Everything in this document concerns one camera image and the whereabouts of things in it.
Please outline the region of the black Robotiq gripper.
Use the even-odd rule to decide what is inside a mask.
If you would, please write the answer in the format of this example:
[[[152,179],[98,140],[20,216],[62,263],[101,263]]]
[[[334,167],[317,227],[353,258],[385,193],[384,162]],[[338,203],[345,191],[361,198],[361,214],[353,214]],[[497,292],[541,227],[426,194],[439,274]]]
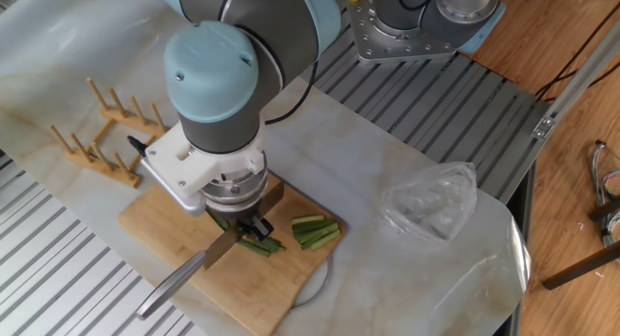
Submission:
[[[230,223],[235,222],[240,235],[251,233],[259,241],[264,241],[274,230],[272,224],[263,218],[264,213],[258,203],[245,209],[233,211],[224,211],[208,206],[207,212],[217,219],[226,220]]]

